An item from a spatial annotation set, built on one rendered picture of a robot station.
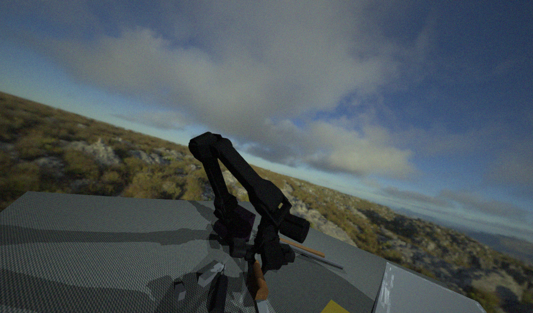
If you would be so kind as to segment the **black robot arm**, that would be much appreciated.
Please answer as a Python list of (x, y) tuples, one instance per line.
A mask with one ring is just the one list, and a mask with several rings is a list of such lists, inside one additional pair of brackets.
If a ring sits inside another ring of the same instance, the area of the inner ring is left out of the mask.
[[(262, 179), (258, 173), (234, 149), (232, 142), (218, 133), (205, 132), (190, 140), (188, 148), (193, 157), (202, 162), (208, 180), (215, 194), (213, 212), (222, 225), (232, 230), (241, 218), (234, 211), (237, 199), (227, 191), (218, 159), (246, 189), (254, 209), (261, 215), (260, 226), (266, 230), (278, 231), (284, 236), (303, 243), (310, 230), (310, 222), (290, 214), (292, 204), (283, 192), (269, 180)], [(283, 204), (280, 209), (279, 205)], [(231, 229), (232, 228), (232, 229)], [(288, 265), (292, 251), (279, 246), (279, 237), (268, 240), (263, 237), (258, 244), (257, 253), (265, 271), (279, 270)]]

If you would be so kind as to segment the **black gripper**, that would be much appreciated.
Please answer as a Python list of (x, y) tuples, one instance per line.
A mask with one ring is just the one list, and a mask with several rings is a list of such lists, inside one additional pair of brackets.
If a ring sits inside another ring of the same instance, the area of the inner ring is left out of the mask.
[[(260, 243), (263, 237), (268, 237), (268, 240), (275, 240), (275, 237), (279, 237), (278, 232), (279, 231), (274, 232), (271, 230), (266, 230), (262, 228), (259, 224), (257, 236), (254, 238), (254, 244), (246, 244), (245, 239), (233, 237), (230, 240), (229, 244), (230, 257), (244, 258), (244, 260), (247, 261), (249, 277), (251, 277), (255, 262), (255, 253), (257, 253), (258, 244)], [(290, 248), (290, 250), (292, 251), (292, 256), (289, 262), (294, 262), (296, 253), (294, 253), (292, 248), (288, 244), (283, 243), (280, 243), (279, 246), (283, 246), (283, 248)]]

